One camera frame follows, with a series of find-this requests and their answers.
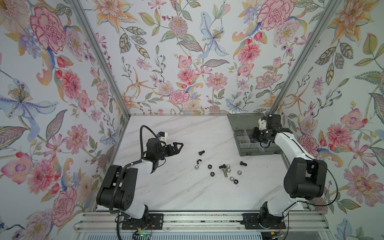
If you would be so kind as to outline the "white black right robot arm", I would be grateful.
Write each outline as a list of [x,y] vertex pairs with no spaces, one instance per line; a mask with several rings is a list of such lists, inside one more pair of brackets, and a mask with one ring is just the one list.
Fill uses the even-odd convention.
[[311,156],[296,140],[292,131],[281,124],[280,115],[268,115],[259,119],[250,138],[260,144],[276,144],[291,160],[284,177],[285,192],[260,208],[258,220],[268,226],[282,221],[298,203],[323,195],[328,167],[324,161]]

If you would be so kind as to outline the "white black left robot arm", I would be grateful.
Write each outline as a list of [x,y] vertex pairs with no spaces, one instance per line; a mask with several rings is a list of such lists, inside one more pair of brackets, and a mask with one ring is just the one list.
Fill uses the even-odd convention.
[[162,139],[151,138],[147,141],[147,150],[138,161],[123,167],[111,165],[98,191],[97,205],[107,208],[110,214],[143,219],[148,213],[148,207],[134,199],[137,180],[154,173],[159,167],[159,161],[179,154],[183,146],[183,143],[167,145]]

